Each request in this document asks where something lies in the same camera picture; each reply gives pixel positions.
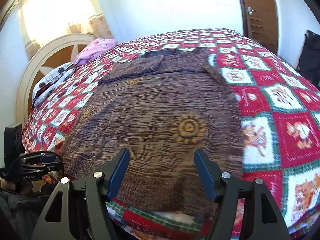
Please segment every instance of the door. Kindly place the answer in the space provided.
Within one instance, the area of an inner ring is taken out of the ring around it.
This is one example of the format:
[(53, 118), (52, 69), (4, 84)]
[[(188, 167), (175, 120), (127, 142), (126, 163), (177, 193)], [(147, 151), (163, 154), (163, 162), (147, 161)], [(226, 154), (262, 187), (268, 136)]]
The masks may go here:
[(244, 0), (248, 37), (277, 55), (278, 19), (275, 0)]

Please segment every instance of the brown knitted sweater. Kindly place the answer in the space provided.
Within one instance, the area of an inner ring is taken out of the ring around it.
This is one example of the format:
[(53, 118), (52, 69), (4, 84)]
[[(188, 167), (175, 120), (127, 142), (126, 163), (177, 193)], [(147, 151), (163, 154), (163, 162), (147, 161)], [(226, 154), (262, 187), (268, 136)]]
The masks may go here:
[(242, 174), (239, 107), (206, 48), (115, 65), (79, 116), (60, 151), (66, 174), (93, 174), (126, 147), (118, 198), (135, 208), (211, 216), (193, 162), (200, 147), (222, 171)]

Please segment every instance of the metal screw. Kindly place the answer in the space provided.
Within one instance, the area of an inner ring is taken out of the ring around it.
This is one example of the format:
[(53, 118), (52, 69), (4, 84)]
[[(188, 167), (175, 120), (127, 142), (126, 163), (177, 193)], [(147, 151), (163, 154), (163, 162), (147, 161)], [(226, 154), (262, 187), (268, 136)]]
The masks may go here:
[(257, 178), (256, 179), (256, 183), (259, 184), (259, 185), (262, 185), (263, 184), (263, 180), (260, 179), (260, 178)]
[(103, 175), (103, 173), (102, 173), (101, 171), (96, 171), (96, 172), (93, 174), (93, 176), (94, 176), (95, 178), (100, 178), (102, 175)]
[(62, 184), (66, 184), (68, 181), (69, 181), (69, 178), (68, 178), (68, 177), (63, 177), (63, 178), (60, 180), (60, 182), (61, 182)]
[(229, 179), (231, 177), (230, 173), (229, 172), (223, 172), (221, 174), (221, 176), (224, 178), (224, 179)]

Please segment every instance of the curtain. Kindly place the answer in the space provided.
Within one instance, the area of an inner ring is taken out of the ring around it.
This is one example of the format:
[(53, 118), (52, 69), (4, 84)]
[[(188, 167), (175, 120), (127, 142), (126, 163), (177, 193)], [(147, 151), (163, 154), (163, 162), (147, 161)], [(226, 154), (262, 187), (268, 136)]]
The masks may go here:
[(29, 58), (50, 41), (71, 33), (113, 38), (98, 0), (21, 0), (23, 41)]

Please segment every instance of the yellow sun motif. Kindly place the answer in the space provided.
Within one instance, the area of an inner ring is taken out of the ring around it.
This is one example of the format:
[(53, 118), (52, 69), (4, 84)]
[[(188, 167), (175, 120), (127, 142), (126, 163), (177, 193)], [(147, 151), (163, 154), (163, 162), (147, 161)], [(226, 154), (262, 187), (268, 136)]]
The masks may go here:
[(94, 109), (92, 106), (89, 106), (88, 109), (86, 111), (84, 111), (84, 113), (82, 114), (80, 120), (83, 122), (85, 120), (87, 120), (90, 115), (94, 112)]
[(142, 77), (140, 77), (140, 78), (134, 78), (134, 79), (131, 79), (131, 80), (128, 80), (125, 84), (127, 85), (127, 86), (131, 86), (131, 85), (133, 85), (133, 84), (135, 84), (135, 83), (138, 83), (138, 82), (140, 82), (140, 81), (142, 81)]
[(171, 130), (175, 132), (172, 136), (177, 139), (177, 142), (183, 142), (184, 144), (197, 143), (206, 129), (204, 120), (199, 118), (199, 115), (193, 113), (183, 114), (177, 118), (177, 122), (172, 123), (173, 128)]

